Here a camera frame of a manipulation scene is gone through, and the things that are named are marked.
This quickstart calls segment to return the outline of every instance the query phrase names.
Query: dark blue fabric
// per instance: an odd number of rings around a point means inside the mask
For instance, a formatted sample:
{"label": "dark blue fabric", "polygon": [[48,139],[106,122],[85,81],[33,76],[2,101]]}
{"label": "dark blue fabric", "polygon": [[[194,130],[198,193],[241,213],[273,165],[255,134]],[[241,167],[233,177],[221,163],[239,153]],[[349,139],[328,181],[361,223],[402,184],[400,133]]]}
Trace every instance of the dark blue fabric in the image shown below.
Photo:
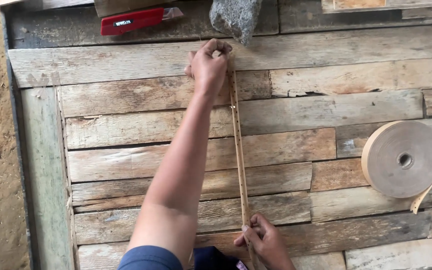
{"label": "dark blue fabric", "polygon": [[195,248],[193,254],[194,270],[239,270],[237,258],[224,255],[214,246]]}
{"label": "dark blue fabric", "polygon": [[143,245],[124,254],[117,270],[183,270],[171,251],[159,246]]}

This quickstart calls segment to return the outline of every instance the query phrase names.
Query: tape roll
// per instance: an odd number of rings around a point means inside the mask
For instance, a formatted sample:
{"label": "tape roll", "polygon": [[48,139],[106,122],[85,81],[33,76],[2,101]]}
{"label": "tape roll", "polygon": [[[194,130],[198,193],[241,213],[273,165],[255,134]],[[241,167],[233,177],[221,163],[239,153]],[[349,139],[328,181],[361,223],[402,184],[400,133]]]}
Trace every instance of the tape roll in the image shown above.
{"label": "tape roll", "polygon": [[364,145],[361,165],[369,184],[385,195],[427,193],[432,186],[432,128],[411,120],[381,126]]}

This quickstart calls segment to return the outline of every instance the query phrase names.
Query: kraft paper tape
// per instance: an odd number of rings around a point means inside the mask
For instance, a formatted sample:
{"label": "kraft paper tape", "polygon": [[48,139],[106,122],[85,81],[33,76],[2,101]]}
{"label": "kraft paper tape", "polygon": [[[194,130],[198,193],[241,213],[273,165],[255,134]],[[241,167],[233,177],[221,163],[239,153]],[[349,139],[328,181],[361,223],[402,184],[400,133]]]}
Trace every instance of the kraft paper tape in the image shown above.
{"label": "kraft paper tape", "polygon": [[394,121],[376,130],[363,148],[363,175],[377,191],[415,197],[417,213],[432,187],[432,128],[417,121]]}

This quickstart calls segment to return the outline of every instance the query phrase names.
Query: roll of tape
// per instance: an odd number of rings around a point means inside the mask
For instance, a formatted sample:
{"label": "roll of tape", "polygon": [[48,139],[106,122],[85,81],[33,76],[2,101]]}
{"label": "roll of tape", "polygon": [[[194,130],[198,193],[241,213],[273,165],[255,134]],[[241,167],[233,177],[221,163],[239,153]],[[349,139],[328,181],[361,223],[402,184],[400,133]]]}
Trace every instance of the roll of tape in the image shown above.
{"label": "roll of tape", "polygon": [[432,128],[411,120],[381,126],[364,145],[361,166],[379,192],[395,198],[416,196],[411,210],[417,212],[432,187]]}

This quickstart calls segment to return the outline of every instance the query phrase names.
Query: person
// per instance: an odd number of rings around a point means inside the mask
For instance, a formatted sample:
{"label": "person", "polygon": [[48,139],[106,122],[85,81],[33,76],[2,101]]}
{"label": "person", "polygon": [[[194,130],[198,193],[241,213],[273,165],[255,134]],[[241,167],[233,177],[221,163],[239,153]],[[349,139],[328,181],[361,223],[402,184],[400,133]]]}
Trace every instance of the person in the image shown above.
{"label": "person", "polygon": [[[212,39],[189,52],[184,72],[194,95],[149,186],[119,270],[183,270],[196,237],[198,203],[205,174],[209,115],[223,86],[232,47]],[[263,215],[243,226],[261,262],[272,270],[294,270],[279,230]],[[243,235],[234,244],[246,245]]]}

